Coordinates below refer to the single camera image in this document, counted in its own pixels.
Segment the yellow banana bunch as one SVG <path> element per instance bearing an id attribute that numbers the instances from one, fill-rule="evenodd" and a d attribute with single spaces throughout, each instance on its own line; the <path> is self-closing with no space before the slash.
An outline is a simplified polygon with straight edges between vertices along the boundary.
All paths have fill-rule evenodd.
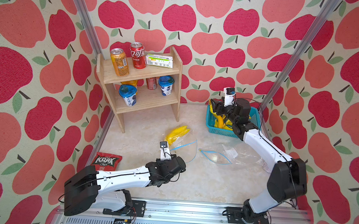
<path id="1" fill-rule="evenodd" d="M 190 128 L 188 126 L 180 126 L 173 129 L 166 137 L 165 141 L 169 146 L 172 146 L 174 142 L 176 142 L 179 138 L 184 137 L 186 134 L 190 132 Z"/>
<path id="2" fill-rule="evenodd" d="M 227 119 L 225 115 L 217 115 L 213 111 L 211 101 L 209 101 L 209 108 L 210 108 L 209 112 L 215 117 L 214 127 L 232 131 L 232 122 L 229 119 Z"/>

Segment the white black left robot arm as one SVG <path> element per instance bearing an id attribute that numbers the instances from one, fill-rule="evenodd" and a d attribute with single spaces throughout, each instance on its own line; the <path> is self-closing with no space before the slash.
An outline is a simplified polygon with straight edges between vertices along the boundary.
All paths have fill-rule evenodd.
<path id="1" fill-rule="evenodd" d="M 97 171 L 94 165 L 87 166 L 64 184 L 64 215 L 75 216 L 92 206 L 119 211 L 130 206 L 128 188 L 160 187 L 185 171 L 186 163 L 175 154 L 125 171 Z"/>

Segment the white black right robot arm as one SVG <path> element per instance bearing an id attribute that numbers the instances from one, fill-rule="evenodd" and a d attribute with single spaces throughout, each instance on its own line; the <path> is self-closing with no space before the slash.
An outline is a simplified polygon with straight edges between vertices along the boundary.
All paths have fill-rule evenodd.
<path id="1" fill-rule="evenodd" d="M 261 134 L 257 125 L 249 119 L 251 106 L 248 100 L 228 102 L 225 98 L 211 99 L 210 106 L 216 115 L 224 115 L 232 122 L 233 133 L 251 146 L 271 171 L 266 188 L 243 204 L 239 216 L 245 224 L 257 223 L 269 209 L 307 193 L 305 163 L 282 152 Z"/>

